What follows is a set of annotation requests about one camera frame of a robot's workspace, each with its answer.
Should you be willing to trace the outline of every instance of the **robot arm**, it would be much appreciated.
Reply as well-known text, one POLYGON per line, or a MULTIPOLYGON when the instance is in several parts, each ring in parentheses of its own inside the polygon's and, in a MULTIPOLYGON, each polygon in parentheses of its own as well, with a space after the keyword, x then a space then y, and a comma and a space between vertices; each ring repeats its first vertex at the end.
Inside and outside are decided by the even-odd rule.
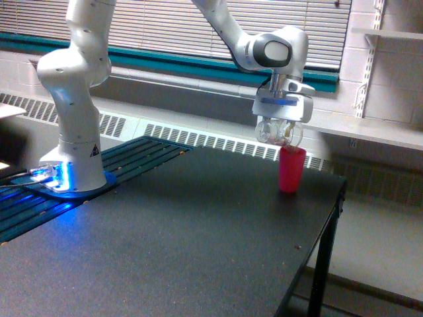
POLYGON ((110 74, 107 47, 115 4, 116 0, 69 0, 66 23, 71 45, 38 62, 38 77, 51 93, 59 116, 59 145, 40 160, 41 165, 61 170, 61 177, 44 184, 55 192, 86 192, 106 183, 99 155, 98 110, 89 88, 110 74))
POLYGON ((262 116, 256 129, 258 140, 284 143, 295 122, 311 119, 313 87, 302 83, 307 59, 308 37, 298 28, 286 26, 274 32, 251 36, 232 17, 226 0, 192 0, 226 43, 238 68, 272 70, 270 88, 257 91, 253 114, 262 116), (286 120, 288 130, 282 131, 286 120))
MULTIPOLYGON (((308 122, 313 101, 307 95, 314 89, 301 83, 308 49, 304 31, 287 26, 252 36, 232 17, 226 0, 192 2, 227 44, 241 69, 272 70, 270 89, 257 91, 252 109, 264 117, 256 129, 259 141, 284 140, 282 120, 291 127, 295 122, 308 122)), ((40 160, 41 165, 60 166, 61 176, 45 183, 55 192, 85 192, 106 183, 99 155, 98 110, 89 88, 110 74, 107 46, 115 4, 116 0, 69 0, 66 22, 71 45, 43 56, 38 63, 40 81, 52 94, 59 115, 59 145, 40 160)))

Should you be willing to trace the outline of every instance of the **shelf bracket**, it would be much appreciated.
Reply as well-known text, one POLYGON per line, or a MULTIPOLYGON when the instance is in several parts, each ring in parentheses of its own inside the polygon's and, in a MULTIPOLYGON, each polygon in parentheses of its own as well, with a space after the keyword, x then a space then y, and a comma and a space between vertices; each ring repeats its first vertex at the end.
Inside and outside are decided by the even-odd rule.
POLYGON ((378 36, 377 35, 371 35, 371 34, 364 34, 365 40, 367 44, 369 44, 369 47, 371 50, 376 50, 378 36))
MULTIPOLYGON (((380 30, 383 18, 383 10, 385 9, 385 0, 374 0, 374 7, 376 14, 375 21, 373 23, 373 29, 380 30)), ((375 60, 378 38, 378 36, 365 34, 365 40, 369 44, 369 54, 365 64, 364 79, 357 90, 356 101, 354 103, 357 118, 362 118, 364 116, 365 103, 367 101, 367 93, 369 90, 371 71, 373 70, 373 62, 375 60)))

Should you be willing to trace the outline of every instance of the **window blind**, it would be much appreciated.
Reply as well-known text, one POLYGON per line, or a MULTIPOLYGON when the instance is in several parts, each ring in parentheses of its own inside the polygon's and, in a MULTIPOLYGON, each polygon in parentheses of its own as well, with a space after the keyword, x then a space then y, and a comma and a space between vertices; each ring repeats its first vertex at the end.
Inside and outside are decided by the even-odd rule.
MULTIPOLYGON (((352 0, 227 0, 250 34, 285 25, 309 35, 307 66, 339 69, 352 0)), ((67 0, 2 0, 0 32, 69 39, 67 0)), ((229 59, 229 50, 190 0, 118 0, 113 46, 229 59)))

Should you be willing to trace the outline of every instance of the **plastic cup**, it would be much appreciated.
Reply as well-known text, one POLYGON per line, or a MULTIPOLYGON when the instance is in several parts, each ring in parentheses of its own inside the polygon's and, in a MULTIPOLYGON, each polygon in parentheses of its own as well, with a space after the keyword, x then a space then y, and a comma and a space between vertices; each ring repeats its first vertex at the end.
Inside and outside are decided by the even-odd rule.
POLYGON ((284 193, 298 190, 303 174, 306 150, 297 148, 280 149, 279 154, 279 188, 284 193))

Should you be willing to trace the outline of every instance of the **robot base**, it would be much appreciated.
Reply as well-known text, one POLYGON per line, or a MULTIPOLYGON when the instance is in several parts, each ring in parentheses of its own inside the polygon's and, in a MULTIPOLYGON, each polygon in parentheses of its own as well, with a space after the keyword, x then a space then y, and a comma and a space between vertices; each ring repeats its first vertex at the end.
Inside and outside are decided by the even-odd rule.
MULTIPOLYGON (((116 186, 116 177, 112 173, 104 171, 104 176, 106 177, 106 183, 103 187, 97 188, 96 190, 89 190, 86 192, 67 192, 67 193, 57 193, 43 186, 42 184, 34 184, 25 186, 29 190, 44 195, 46 197, 58 198, 62 200, 90 200, 104 192, 107 192, 116 186)), ((16 178, 12 181, 15 185, 25 184, 33 182, 29 176, 24 176, 21 178, 16 178)))

